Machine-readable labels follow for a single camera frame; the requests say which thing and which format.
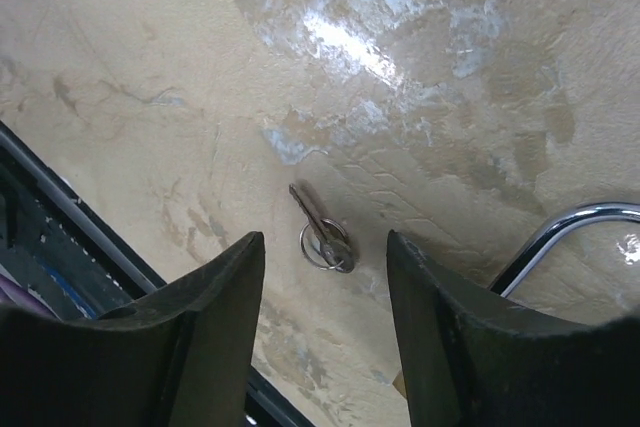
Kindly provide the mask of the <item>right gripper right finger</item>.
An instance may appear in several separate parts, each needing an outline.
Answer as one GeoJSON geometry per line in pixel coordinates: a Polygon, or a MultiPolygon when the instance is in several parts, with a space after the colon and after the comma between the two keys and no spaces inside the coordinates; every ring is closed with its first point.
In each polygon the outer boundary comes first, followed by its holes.
{"type": "Polygon", "coordinates": [[[398,232],[387,278],[415,426],[635,426],[639,316],[587,326],[509,301],[398,232]]]}

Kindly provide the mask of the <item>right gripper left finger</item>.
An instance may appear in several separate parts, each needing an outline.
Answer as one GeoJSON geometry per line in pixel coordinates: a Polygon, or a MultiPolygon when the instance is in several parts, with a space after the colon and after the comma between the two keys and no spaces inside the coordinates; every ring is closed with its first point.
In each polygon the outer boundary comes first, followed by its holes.
{"type": "Polygon", "coordinates": [[[240,426],[264,237],[95,320],[1,309],[5,426],[240,426]]]}

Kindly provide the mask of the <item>silver key with ring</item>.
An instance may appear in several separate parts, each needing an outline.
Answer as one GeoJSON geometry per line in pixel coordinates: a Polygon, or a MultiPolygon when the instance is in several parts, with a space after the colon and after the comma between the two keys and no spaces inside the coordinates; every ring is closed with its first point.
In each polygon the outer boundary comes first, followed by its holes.
{"type": "Polygon", "coordinates": [[[299,233],[303,257],[320,270],[351,273],[356,259],[346,230],[337,221],[323,215],[301,183],[291,183],[289,193],[306,217],[306,224],[299,233]]]}

